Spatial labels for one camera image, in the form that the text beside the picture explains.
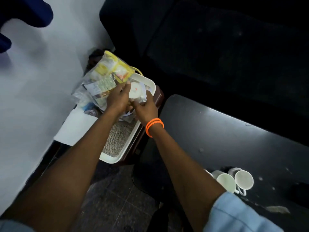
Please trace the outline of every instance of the black table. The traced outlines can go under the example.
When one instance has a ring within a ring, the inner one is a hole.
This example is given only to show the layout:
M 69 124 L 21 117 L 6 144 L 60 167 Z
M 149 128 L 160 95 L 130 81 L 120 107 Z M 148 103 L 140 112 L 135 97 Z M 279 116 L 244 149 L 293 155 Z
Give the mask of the black table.
M 309 183 L 308 147 L 179 95 L 167 99 L 160 118 L 180 147 L 208 171 L 229 166 L 249 171 L 254 186 L 247 196 L 238 196 L 257 213 L 285 231 L 309 231 L 309 209 L 288 199 L 292 185 Z M 138 189 L 183 213 L 153 139 L 132 178 Z M 286 207 L 290 214 L 271 213 L 268 206 Z

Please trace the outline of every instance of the woven fabric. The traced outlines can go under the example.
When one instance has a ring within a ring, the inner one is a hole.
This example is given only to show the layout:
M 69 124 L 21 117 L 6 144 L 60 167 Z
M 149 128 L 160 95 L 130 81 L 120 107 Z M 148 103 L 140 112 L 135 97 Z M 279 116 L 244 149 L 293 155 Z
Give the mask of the woven fabric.
M 135 124 L 135 120 L 131 124 L 125 121 L 118 121 L 114 124 L 102 152 L 111 157 L 117 157 L 132 133 Z

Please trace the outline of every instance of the light blue sleeve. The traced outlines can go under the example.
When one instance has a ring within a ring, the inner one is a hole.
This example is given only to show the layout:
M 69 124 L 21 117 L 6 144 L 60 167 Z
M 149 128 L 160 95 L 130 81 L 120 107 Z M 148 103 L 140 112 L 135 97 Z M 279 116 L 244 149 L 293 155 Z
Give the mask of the light blue sleeve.
M 230 231 L 279 232 L 283 230 L 270 220 L 257 214 L 236 195 L 225 192 L 214 203 L 203 232 Z
M 0 232 L 34 232 L 34 230 L 19 222 L 1 220 Z

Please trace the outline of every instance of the hand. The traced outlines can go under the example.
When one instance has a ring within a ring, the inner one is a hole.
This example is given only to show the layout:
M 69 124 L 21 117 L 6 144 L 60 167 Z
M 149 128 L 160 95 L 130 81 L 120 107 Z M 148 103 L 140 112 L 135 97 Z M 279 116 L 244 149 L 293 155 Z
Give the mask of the hand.
M 132 109 L 129 106 L 129 92 L 131 89 L 131 82 L 118 84 L 107 98 L 106 111 L 110 111 L 119 118 L 125 111 Z
M 141 105 L 136 101 L 134 101 L 132 104 L 138 120 L 142 123 L 144 127 L 146 127 L 149 121 L 158 117 L 158 109 L 153 101 L 151 93 L 147 90 L 146 94 L 147 101 L 144 105 Z

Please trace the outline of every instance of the white wall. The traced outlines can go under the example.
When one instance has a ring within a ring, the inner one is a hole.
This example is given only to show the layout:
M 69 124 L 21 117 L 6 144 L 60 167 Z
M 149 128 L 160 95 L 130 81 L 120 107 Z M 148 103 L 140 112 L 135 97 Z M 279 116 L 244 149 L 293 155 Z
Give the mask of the white wall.
M 1 29 L 13 44 L 0 54 L 0 215 L 73 108 L 91 50 L 113 48 L 98 16 L 105 0 L 44 1 L 54 12 L 48 27 L 13 19 Z

